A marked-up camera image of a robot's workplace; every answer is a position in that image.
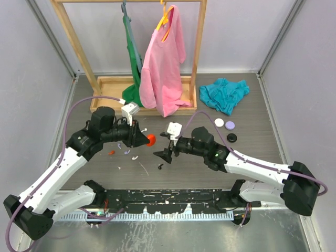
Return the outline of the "white earbud charging case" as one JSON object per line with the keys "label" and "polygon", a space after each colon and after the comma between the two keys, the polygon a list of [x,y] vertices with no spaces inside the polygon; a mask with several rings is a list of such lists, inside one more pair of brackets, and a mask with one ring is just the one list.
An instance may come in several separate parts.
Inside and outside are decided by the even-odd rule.
{"label": "white earbud charging case", "polygon": [[214,123],[215,123],[215,125],[216,125],[218,128],[223,127],[224,124],[225,124],[224,120],[221,119],[221,118],[217,118],[217,119],[215,119],[215,120],[214,120]]}

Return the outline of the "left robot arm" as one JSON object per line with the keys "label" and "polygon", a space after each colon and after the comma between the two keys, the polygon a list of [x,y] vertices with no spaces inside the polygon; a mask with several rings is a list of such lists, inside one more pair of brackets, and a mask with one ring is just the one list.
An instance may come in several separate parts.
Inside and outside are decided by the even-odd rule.
{"label": "left robot arm", "polygon": [[123,142],[129,148],[148,144],[133,115],[138,105],[122,106],[122,117],[117,119],[110,107],[99,107],[75,132],[63,147],[61,154],[44,174],[19,196],[9,195],[4,207],[17,227],[32,240],[42,238],[54,222],[77,208],[91,205],[101,207],[107,200],[105,189],[93,180],[85,181],[71,193],[55,198],[63,185],[92,157],[103,149],[104,143]]}

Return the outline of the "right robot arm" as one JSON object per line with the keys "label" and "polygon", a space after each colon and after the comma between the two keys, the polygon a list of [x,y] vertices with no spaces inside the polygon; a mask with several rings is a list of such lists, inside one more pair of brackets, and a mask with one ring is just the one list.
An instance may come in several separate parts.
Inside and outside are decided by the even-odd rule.
{"label": "right robot arm", "polygon": [[245,203],[264,201],[284,205],[302,216],[311,216],[320,185],[310,170],[301,162],[293,165],[277,164],[246,156],[215,141],[205,127],[198,127],[190,138],[177,136],[174,130],[161,134],[170,143],[163,151],[155,152],[167,163],[180,153],[201,156],[213,171],[238,174],[254,179],[237,182],[230,200],[241,207]]}

